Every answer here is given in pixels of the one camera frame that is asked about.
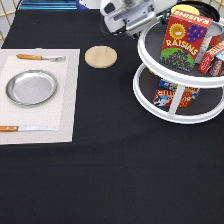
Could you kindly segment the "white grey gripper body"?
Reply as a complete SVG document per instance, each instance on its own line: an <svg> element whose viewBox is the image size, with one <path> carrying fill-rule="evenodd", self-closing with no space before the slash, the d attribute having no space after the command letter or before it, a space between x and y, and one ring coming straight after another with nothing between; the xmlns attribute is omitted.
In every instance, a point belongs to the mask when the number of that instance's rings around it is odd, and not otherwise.
<svg viewBox="0 0 224 224"><path fill-rule="evenodd" d="M158 15L176 4L176 0L101 0L102 31L109 35L136 36L154 25Z"/></svg>

